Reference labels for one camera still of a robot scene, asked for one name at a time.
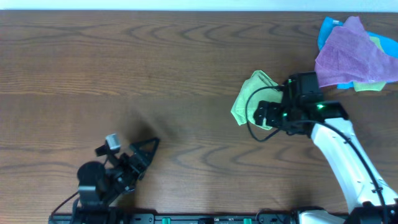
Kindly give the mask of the green microfiber cloth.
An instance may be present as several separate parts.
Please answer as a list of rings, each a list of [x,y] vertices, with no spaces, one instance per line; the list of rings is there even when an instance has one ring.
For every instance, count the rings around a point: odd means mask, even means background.
[[[247,121],[255,124],[255,120],[253,118],[254,112],[257,110],[257,106],[262,100],[280,103],[282,101],[283,93],[276,89],[258,91],[250,98],[257,89],[277,85],[278,84],[265,72],[262,70],[255,70],[251,77],[243,83],[231,109],[231,114],[235,118],[237,124],[241,126],[246,124]]]

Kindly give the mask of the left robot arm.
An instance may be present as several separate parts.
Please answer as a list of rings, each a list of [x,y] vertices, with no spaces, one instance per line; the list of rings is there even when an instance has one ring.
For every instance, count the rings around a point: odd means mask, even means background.
[[[78,172],[78,194],[81,206],[73,209],[72,223],[130,223],[132,216],[110,205],[120,195],[135,190],[144,178],[159,146],[160,139],[152,138],[132,143],[132,155],[117,156],[121,145],[116,134],[105,137],[102,146],[95,149],[98,157],[105,156],[112,167],[101,162],[87,162]]]

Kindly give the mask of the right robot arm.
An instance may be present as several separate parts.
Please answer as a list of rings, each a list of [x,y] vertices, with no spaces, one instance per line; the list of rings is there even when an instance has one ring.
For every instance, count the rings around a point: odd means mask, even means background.
[[[289,135],[308,136],[325,156],[343,191],[346,218],[306,210],[298,212],[297,223],[397,223],[397,193],[373,166],[339,102],[261,100],[254,120]]]

